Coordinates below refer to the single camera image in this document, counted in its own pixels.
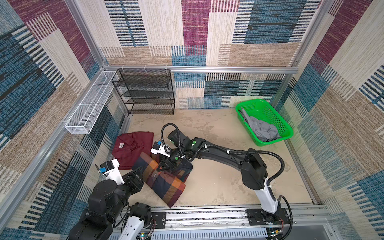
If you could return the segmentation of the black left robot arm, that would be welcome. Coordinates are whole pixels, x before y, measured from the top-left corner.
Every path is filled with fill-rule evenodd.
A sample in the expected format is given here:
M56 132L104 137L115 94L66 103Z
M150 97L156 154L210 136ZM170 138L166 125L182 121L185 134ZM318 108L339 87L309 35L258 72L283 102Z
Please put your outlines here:
M122 176L123 184L104 180L96 184L89 196L89 206L79 222L70 230L69 240L107 240L114 228L122 226L120 240L138 240L142 229L153 222L151 206L136 203L129 206L129 197L143 188L143 168Z

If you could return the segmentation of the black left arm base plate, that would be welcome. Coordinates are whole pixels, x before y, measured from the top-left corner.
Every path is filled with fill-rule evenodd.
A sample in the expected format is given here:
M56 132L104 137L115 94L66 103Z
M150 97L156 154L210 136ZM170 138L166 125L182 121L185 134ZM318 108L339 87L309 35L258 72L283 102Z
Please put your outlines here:
M150 229L165 229L166 227L166 212L152 212L150 225L147 227L147 230Z

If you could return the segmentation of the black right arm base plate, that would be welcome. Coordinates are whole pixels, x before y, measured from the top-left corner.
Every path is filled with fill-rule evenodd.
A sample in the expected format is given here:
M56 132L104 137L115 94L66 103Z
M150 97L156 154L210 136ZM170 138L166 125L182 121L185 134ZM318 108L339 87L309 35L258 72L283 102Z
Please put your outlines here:
M291 223L290 213L285 208L278 208L274 214L263 209L247 209L245 217L248 218L250 226L289 225Z

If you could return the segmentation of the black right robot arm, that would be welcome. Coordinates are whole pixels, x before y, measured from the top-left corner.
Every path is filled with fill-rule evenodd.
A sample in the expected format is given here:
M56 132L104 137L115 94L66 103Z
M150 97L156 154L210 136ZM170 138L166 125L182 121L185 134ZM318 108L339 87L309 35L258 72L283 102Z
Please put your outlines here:
M157 170L173 172L186 163L195 159L212 160L233 167L241 172L243 184L255 191L261 203L261 219L269 223L279 223L285 216L285 210L272 191L270 183L279 177L284 169L285 162L277 154L269 151L233 150L215 145L201 138L189 139L177 130L171 132L169 140L175 148L170 148L164 139L154 143L153 148L159 148L161 159ZM269 155L276 158L281 166L277 173L268 176L267 165L260 155Z

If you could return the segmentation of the multicolour plaid long sleeve shirt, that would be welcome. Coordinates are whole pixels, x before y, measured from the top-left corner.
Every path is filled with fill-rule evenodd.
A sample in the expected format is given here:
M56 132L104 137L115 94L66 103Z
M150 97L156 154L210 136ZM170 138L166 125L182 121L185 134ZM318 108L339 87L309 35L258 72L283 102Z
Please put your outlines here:
M159 172L158 166L157 161L142 152L132 169L142 168L144 182L171 208L184 192L185 182L193 170L193 165L189 162L181 163L174 173Z

